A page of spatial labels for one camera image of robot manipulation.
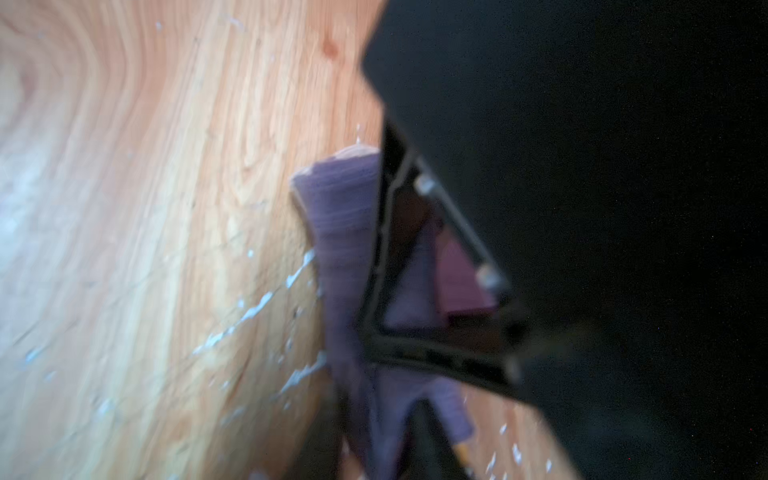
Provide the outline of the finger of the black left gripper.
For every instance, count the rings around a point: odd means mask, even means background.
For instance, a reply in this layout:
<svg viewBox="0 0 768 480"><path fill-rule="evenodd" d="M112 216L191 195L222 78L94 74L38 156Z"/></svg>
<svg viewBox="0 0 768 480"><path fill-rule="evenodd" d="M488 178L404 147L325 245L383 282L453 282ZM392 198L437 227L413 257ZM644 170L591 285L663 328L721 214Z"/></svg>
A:
<svg viewBox="0 0 768 480"><path fill-rule="evenodd" d="M372 260L358 316L366 357L379 364L441 375L517 396L518 381L505 362L527 328L515 320L511 286L470 222L435 179L420 152L393 121L382 124L373 217ZM468 254L476 281L497 303L456 327L388 327L385 316L418 236L431 220L444 222Z"/></svg>

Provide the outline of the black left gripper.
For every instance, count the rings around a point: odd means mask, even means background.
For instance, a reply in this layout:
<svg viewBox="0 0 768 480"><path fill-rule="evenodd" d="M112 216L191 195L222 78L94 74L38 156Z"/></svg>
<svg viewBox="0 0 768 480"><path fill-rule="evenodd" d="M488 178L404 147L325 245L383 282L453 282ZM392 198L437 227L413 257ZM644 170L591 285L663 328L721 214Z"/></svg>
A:
<svg viewBox="0 0 768 480"><path fill-rule="evenodd" d="M362 61L591 479L767 475L767 5L389 1Z"/></svg>

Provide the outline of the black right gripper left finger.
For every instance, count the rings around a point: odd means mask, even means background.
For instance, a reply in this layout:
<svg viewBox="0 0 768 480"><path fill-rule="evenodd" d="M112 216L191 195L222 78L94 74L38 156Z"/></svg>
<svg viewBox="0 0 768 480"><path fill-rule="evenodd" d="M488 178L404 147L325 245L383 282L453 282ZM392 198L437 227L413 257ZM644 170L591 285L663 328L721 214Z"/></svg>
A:
<svg viewBox="0 0 768 480"><path fill-rule="evenodd" d="M304 443L282 479L336 479L345 429L345 398L336 389L322 397Z"/></svg>

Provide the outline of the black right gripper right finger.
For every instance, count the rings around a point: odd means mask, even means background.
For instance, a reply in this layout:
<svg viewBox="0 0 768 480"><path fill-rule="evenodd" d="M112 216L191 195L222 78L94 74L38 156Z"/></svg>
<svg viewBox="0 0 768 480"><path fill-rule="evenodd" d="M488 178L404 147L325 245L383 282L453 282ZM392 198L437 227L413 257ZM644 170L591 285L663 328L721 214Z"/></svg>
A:
<svg viewBox="0 0 768 480"><path fill-rule="evenodd" d="M427 400L416 402L408 416L406 442L401 455L401 478L470 479Z"/></svg>

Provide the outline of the purple striped sock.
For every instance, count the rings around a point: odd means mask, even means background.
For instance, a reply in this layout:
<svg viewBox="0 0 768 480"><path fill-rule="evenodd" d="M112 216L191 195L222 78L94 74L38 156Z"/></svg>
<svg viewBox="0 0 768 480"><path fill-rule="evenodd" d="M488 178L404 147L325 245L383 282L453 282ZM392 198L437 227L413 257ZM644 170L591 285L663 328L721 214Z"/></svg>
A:
<svg viewBox="0 0 768 480"><path fill-rule="evenodd" d="M371 263L378 180L378 150L357 145L295 174L291 189L314 243L326 358L344 401L343 433L370 478L396 479L411 472L407 418L419 401L430 402L452 447L472 437L473 425L457 382L364 360L356 320ZM494 306L458 242L430 221L398 280L385 324L445 328L452 316L487 313Z"/></svg>

